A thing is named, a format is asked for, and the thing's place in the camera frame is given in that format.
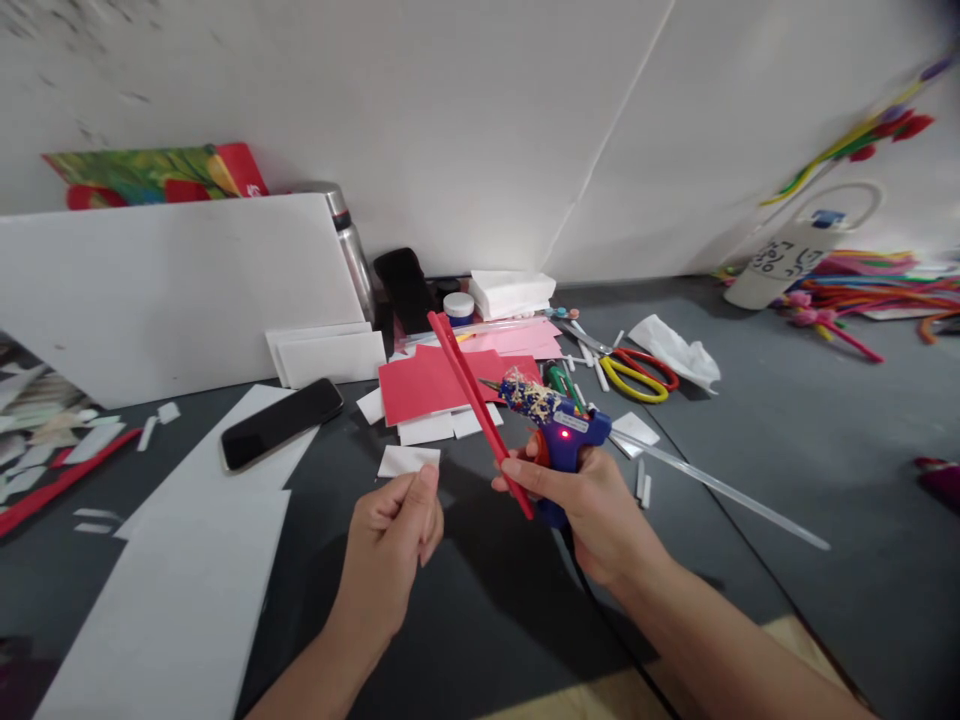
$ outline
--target blue glue gun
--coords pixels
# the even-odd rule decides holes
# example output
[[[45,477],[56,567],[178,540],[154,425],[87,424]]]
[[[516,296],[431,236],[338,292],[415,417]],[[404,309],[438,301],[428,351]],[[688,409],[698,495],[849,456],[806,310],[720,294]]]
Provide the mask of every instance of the blue glue gun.
[[[580,448],[603,445],[610,435],[609,415],[598,410],[588,416],[581,415],[571,399],[542,385],[516,380],[504,380],[500,384],[489,380],[481,382],[496,390],[511,410],[537,424],[540,454],[534,462],[538,465],[575,473]],[[567,526],[567,514],[552,500],[543,498],[537,508],[550,527]]]

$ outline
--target person's right hand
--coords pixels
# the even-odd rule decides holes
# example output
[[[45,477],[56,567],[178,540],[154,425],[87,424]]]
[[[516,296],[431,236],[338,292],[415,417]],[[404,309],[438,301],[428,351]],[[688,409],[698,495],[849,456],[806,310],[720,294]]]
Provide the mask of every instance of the person's right hand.
[[[584,448],[580,470],[572,474],[529,462],[537,450],[533,437],[523,450],[511,451],[500,469],[521,487],[566,510],[577,562],[590,577],[609,588],[637,571],[671,562],[609,454]],[[493,488],[507,491],[506,480],[494,478]]]

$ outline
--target smartphone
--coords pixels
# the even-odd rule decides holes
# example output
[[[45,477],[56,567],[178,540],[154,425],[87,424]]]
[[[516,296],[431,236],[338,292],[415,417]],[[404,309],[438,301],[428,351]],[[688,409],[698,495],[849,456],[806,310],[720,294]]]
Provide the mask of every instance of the smartphone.
[[[336,417],[342,409],[343,397],[332,382],[321,378],[307,385],[224,431],[220,447],[227,469],[246,470],[297,435]]]
[[[427,313],[438,310],[437,300],[420,269],[417,254],[400,248],[373,261],[373,269],[383,282],[383,289],[407,335],[431,332]]]

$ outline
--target small jar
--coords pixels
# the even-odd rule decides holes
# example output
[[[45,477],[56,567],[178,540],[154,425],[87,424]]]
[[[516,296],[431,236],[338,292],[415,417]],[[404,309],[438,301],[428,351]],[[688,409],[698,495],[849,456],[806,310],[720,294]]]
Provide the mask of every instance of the small jar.
[[[467,293],[450,293],[443,299],[443,311],[451,327],[462,327],[473,322],[473,297]]]

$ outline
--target phone screen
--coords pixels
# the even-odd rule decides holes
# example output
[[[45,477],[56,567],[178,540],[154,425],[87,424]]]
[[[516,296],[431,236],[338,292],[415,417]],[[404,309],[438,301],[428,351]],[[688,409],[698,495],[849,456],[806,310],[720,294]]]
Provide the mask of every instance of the phone screen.
[[[343,409],[336,386],[322,378],[224,431],[227,468],[241,470],[295,435],[335,417]]]

